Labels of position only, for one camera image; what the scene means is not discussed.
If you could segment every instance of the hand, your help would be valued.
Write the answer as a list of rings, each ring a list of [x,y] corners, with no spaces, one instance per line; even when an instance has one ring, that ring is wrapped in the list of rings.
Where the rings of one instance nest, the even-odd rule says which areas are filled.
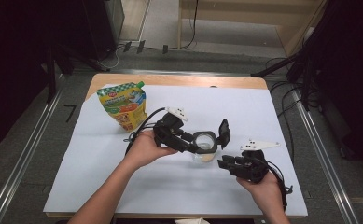
[[[236,180],[250,191],[259,209],[272,223],[288,223],[281,192],[274,174],[268,172],[257,184],[239,177]]]
[[[152,163],[157,158],[175,154],[177,151],[169,147],[157,147],[153,131],[138,134],[123,162],[133,166],[135,170]]]

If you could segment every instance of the floor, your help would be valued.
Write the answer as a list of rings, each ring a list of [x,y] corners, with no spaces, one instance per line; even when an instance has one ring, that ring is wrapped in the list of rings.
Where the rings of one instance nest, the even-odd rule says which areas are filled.
[[[176,21],[171,17],[176,14],[176,3],[176,0],[149,1],[149,8],[140,10],[141,13],[147,12],[146,15],[141,16],[140,13],[139,16],[140,19],[145,18],[143,29],[141,32],[140,29],[135,29],[131,32],[134,33],[134,37],[125,35],[124,40],[145,40],[146,47],[152,48],[161,48],[164,44],[174,46]],[[184,27],[187,28],[189,21],[184,23]],[[142,73],[152,71],[155,73],[158,70],[188,71],[211,76],[248,77],[248,74],[261,71],[276,62],[270,59],[285,57],[273,27],[249,24],[246,25],[249,27],[246,33],[251,33],[247,35],[238,32],[237,27],[240,25],[242,24],[197,23],[196,46],[192,46],[191,50],[171,51],[167,54],[162,54],[161,50],[157,49],[145,49],[139,54],[134,51],[135,49],[128,52],[120,50],[116,54],[109,55],[102,63],[108,66],[117,64],[110,72],[131,72],[130,69],[134,71],[136,69]],[[184,43],[189,41],[188,31],[183,40]],[[59,79],[60,92],[56,105],[49,107],[45,104],[47,90],[43,90],[0,144],[0,196],[3,196],[1,192],[4,190],[11,199],[2,206],[4,209],[0,213],[0,223],[56,223],[64,220],[64,218],[49,218],[42,209],[63,154],[67,150],[91,78],[97,73],[86,64],[78,61],[74,61],[74,64],[76,69],[73,75]],[[285,74],[286,68],[283,68],[265,77],[268,87],[277,81],[286,80]],[[291,84],[285,84],[272,92],[277,113],[282,112],[282,104],[287,107],[296,101],[297,96],[293,94],[285,96],[293,87]],[[50,117],[44,123],[45,129],[36,137],[37,141],[33,144],[29,138],[34,132],[35,125],[42,120],[43,112],[48,113]],[[308,114],[313,118],[320,137],[319,142],[325,148],[325,154],[330,158],[329,166],[336,171],[344,195],[350,200],[352,212],[356,215],[356,219],[347,219],[347,215],[340,209],[338,198],[334,196],[337,194],[331,185],[333,179],[328,177],[326,172],[328,167],[323,165],[322,157],[314,141],[311,140],[311,133],[307,130],[306,120],[301,114],[303,113],[296,105],[287,110],[287,122],[284,116],[279,118],[290,156],[294,158],[295,171],[309,212],[308,217],[292,219],[291,222],[363,223],[363,161],[349,161],[341,156],[339,145],[328,122],[317,108],[312,107]],[[295,146],[294,152],[291,150],[292,144]],[[26,146],[32,150],[26,157],[29,159],[24,161],[28,166],[19,170],[20,178],[12,179],[10,183],[16,187],[15,191],[3,189],[3,186],[9,186],[6,183],[10,180],[9,177],[15,174],[13,172],[15,164],[25,153]],[[258,218],[255,223],[264,222]]]

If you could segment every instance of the metal strip on floor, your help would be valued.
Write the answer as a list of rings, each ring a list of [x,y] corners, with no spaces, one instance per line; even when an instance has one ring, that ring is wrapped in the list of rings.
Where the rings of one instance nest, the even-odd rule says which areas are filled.
[[[293,91],[293,97],[295,101],[298,101],[301,98],[300,92]],[[311,113],[309,111],[306,111],[300,102],[298,102],[298,110],[300,111],[300,116],[302,117],[303,123],[306,126],[306,130],[312,140],[314,150],[321,163],[324,174],[327,177],[327,181],[332,190],[335,201],[339,206],[339,210],[341,211],[344,223],[359,223],[354,208],[349,200],[349,197],[347,196],[346,191],[344,190],[343,184],[339,179],[326,151],[326,148],[321,141],[320,135],[315,128]]]
[[[51,103],[45,106],[44,111],[42,112],[41,117],[38,120],[38,123],[35,125],[35,128],[21,153],[21,156],[19,157],[15,167],[12,170],[12,173],[10,174],[3,188],[0,190],[0,223],[4,217],[4,214],[7,211],[7,208],[13,196],[16,193],[16,190],[18,189],[18,186],[21,182],[21,179],[23,178],[25,171],[27,170],[27,166],[29,165],[29,162],[35,153],[35,149],[38,146],[39,140],[41,139],[41,136],[48,125],[50,117],[52,116],[53,111],[59,102],[65,81],[66,77],[64,75],[60,75],[57,80],[58,90],[56,94],[54,95]]]

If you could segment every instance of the person's right hand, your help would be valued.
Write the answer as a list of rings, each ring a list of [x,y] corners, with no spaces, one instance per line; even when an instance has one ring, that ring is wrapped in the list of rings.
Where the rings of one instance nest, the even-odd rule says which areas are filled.
[[[237,182],[250,191],[259,209],[271,223],[289,223],[284,213],[281,191],[277,179],[268,172],[259,183],[236,178]]]

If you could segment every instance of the logo on pouch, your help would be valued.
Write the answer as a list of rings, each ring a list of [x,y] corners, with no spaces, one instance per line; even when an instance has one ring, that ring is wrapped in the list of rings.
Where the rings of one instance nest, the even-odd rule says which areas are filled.
[[[115,91],[111,91],[107,94],[109,97],[114,97],[117,95],[117,93]]]

